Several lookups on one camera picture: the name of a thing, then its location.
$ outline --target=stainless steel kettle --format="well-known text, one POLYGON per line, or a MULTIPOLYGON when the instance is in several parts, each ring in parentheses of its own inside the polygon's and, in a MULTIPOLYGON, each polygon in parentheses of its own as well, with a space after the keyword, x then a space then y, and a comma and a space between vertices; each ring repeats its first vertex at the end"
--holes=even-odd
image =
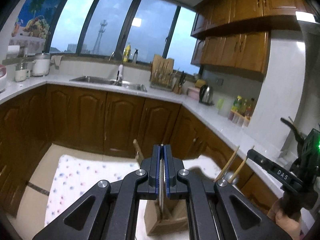
POLYGON ((199 103, 212 106, 213 105, 212 95, 213 95, 213 88, 208 85, 203 85, 199 91, 199 103))

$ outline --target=countertop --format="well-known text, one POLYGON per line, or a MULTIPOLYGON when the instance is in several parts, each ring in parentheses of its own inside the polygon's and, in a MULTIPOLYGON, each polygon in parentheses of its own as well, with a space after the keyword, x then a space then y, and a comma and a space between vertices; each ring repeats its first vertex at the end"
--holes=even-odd
MULTIPOLYGON (((245 130, 243 130, 241 127, 233 124, 226 117, 218 115, 218 110, 214 106, 202 105, 198 101, 189 98, 186 95, 177 95, 167 91, 152 89, 150 88, 149 83, 144 84, 148 92, 141 92, 113 85, 70 81, 70 79, 77 77, 78 76, 49 74, 45 77, 30 77, 29 79, 19 83, 16 83, 14 81, 7 82, 5 91, 0 93, 0 104, 17 95, 20 95, 28 90, 44 84, 66 85, 141 96, 145 98, 152 98, 182 104, 203 124, 211 129, 217 136, 219 136, 230 148, 235 149, 238 145, 240 145, 237 154, 242 159, 245 158, 247 151, 251 149, 253 145, 255 146, 254 149, 256 151, 260 152, 266 157, 268 157, 268 152, 272 151, 272 147, 268 149, 262 146, 255 139, 247 135, 245 133, 245 130)), ((283 190, 281 190, 280 188, 282 184, 279 181, 274 179, 252 160, 248 159, 247 164, 266 183, 266 185, 273 191, 273 193, 277 197, 282 197, 283 190)), ((312 218, 311 214, 305 209, 301 210, 301 214, 303 220, 302 229, 304 230, 304 232, 306 232, 314 223, 314 219, 312 218)))

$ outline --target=yellow bottle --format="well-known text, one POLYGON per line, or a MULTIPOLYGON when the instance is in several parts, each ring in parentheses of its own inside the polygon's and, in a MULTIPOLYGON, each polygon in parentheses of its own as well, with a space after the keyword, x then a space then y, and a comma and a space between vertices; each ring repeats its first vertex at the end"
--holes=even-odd
POLYGON ((130 43, 125 47, 123 52, 123 62, 128 62, 131 52, 131 45, 130 43))

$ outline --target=wall socket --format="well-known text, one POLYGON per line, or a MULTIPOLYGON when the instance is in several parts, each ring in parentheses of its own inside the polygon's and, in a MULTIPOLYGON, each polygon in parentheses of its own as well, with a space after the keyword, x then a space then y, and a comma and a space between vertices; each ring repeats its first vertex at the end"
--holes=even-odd
POLYGON ((216 78, 216 85, 222 86, 223 85, 223 78, 216 78))

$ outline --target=wall mural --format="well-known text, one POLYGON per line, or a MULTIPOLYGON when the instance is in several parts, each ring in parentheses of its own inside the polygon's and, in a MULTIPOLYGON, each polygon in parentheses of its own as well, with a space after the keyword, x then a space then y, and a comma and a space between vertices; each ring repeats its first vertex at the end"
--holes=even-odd
POLYGON ((9 45, 28 48, 28 53, 44 49, 52 17, 61 0, 26 0, 11 33, 9 45))

